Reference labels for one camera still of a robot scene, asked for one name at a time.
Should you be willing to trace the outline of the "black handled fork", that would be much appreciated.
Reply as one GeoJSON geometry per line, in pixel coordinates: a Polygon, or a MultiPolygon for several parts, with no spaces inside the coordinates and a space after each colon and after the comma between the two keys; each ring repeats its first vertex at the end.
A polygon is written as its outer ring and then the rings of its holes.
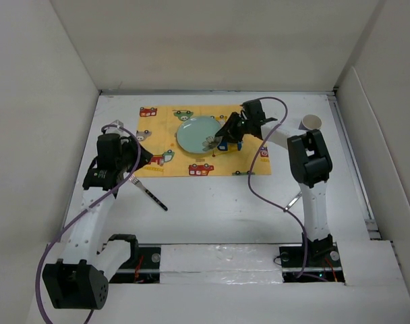
{"type": "Polygon", "coordinates": [[[131,175],[129,177],[129,181],[134,186],[139,188],[151,200],[153,200],[162,210],[168,211],[168,207],[163,202],[161,202],[151,191],[149,191],[149,189],[147,189],[147,187],[145,187],[145,185],[143,185],[143,183],[135,175],[131,175]]]}

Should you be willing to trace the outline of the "yellow cartoon print cloth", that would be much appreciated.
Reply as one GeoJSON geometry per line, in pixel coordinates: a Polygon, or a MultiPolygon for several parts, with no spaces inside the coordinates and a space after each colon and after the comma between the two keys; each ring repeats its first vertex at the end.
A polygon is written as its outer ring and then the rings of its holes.
{"type": "Polygon", "coordinates": [[[180,125],[193,117],[210,116],[223,125],[238,105],[144,106],[139,110],[136,138],[154,157],[135,176],[139,178],[187,176],[246,176],[256,153],[253,174],[271,174],[268,148],[251,135],[238,144],[222,142],[209,153],[185,152],[177,143],[180,125]]]}

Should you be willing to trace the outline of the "light green floral plate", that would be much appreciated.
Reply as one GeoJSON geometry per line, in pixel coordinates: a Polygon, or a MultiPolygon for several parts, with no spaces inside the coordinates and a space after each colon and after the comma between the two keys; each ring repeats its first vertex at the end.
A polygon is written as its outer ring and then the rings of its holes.
{"type": "Polygon", "coordinates": [[[178,128],[177,143],[187,153],[207,153],[221,143],[222,137],[216,135],[221,127],[221,124],[210,116],[190,118],[178,128]]]}

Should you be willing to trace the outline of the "silver spoon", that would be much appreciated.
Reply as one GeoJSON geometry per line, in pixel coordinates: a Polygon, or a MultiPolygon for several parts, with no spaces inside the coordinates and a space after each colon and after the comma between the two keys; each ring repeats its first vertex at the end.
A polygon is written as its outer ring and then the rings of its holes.
{"type": "Polygon", "coordinates": [[[289,211],[293,205],[302,197],[302,192],[298,192],[291,200],[290,202],[283,208],[283,211],[286,213],[289,211]]]}

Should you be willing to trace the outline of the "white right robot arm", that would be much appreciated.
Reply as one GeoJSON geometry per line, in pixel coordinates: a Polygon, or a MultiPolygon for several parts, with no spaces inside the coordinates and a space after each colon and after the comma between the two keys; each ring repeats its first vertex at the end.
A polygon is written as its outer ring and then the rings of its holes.
{"type": "Polygon", "coordinates": [[[315,266],[332,250],[326,212],[332,160],[319,129],[305,131],[283,125],[288,112],[287,104],[276,97],[246,101],[241,104],[241,111],[230,114],[215,136],[237,143],[245,135],[252,135],[263,144],[287,149],[291,174],[303,199],[303,239],[307,245],[301,249],[301,258],[307,265],[315,266]]]}

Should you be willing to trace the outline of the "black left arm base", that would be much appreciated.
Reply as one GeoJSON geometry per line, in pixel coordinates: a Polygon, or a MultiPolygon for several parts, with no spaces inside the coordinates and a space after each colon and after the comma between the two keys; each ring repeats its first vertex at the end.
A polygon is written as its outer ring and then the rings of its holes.
{"type": "Polygon", "coordinates": [[[109,242],[127,242],[131,256],[120,265],[110,284],[159,284],[161,245],[139,244],[135,235],[114,234],[109,242]]]}

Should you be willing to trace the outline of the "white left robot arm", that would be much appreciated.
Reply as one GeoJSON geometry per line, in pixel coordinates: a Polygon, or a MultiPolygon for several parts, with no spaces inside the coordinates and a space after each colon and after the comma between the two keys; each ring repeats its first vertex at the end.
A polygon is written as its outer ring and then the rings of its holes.
{"type": "Polygon", "coordinates": [[[82,183],[81,216],[72,225],[60,257],[42,270],[56,309],[101,309],[116,271],[133,267],[140,259],[135,235],[113,234],[106,242],[101,235],[121,185],[151,160],[152,153],[135,137],[116,133],[100,135],[96,148],[82,183]]]}

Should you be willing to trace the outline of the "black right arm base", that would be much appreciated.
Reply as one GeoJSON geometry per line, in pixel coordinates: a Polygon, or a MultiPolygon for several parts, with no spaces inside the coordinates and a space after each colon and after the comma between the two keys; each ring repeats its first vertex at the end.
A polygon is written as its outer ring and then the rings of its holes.
{"type": "Polygon", "coordinates": [[[281,268],[284,283],[345,283],[339,250],[330,234],[323,240],[307,240],[307,250],[304,243],[279,246],[273,262],[281,268]]]}

